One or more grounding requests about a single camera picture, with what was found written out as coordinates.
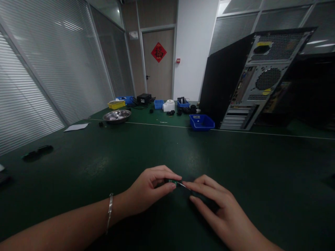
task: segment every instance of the silver bracelet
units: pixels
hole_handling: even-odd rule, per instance
[[[108,209],[108,221],[107,221],[107,230],[106,235],[108,234],[109,229],[109,221],[111,220],[111,214],[112,214],[112,204],[113,204],[113,193],[109,195],[109,209]]]

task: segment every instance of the red diamond decoration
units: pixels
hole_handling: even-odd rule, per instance
[[[166,50],[163,48],[163,46],[160,43],[157,43],[155,48],[151,52],[151,55],[159,63],[163,59],[163,57],[166,55]]]

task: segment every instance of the blue plastic bin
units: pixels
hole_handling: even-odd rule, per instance
[[[116,97],[118,100],[124,100],[126,104],[132,104],[133,103],[133,97],[134,96],[122,96],[122,97]]]
[[[193,114],[189,116],[189,123],[194,131],[209,131],[215,128],[214,121],[207,115]]]
[[[185,100],[185,104],[181,104],[181,103],[179,103],[179,101],[177,101],[177,106],[178,107],[189,107],[189,102],[187,101],[187,100]]]
[[[155,109],[162,109],[163,104],[164,104],[164,100],[159,99],[159,100],[154,101]]]

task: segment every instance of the finger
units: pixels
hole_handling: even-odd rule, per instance
[[[181,180],[181,176],[165,170],[150,170],[148,173],[151,182],[164,178]]]
[[[165,171],[172,172],[172,170],[170,168],[168,168],[166,165],[156,166],[156,167],[153,167],[153,168],[150,168],[150,169],[151,170],[165,170]]]
[[[205,195],[207,198],[210,198],[214,200],[221,208],[224,207],[224,204],[222,202],[222,193],[214,188],[211,188],[204,184],[198,184],[193,182],[185,182],[183,181],[183,184],[191,189],[192,191],[201,193]]]
[[[221,186],[219,183],[217,183],[214,179],[211,177],[208,177],[207,175],[200,176],[197,178],[194,183],[198,184],[205,184],[211,188],[214,188],[216,190],[222,191],[222,192],[228,192],[227,189],[225,189],[223,186]]]
[[[212,229],[217,229],[217,224],[219,222],[218,216],[216,216],[203,202],[201,199],[190,196],[190,201],[193,202],[195,207],[198,209],[198,211],[202,214],[202,216],[205,218],[205,220],[208,222],[208,224],[212,227]]]
[[[160,198],[164,197],[168,193],[171,193],[175,188],[176,184],[169,182],[164,184],[163,186],[153,189],[151,193],[154,202],[158,201]]]
[[[163,181],[164,181],[163,179],[160,179],[160,180],[154,180],[154,181],[152,182],[152,185],[153,185],[153,187],[155,188],[158,184],[161,184]]]

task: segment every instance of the wooden door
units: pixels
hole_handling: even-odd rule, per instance
[[[166,50],[160,62],[151,54],[157,43]],[[147,89],[156,99],[172,99],[173,44],[174,30],[143,33]]]

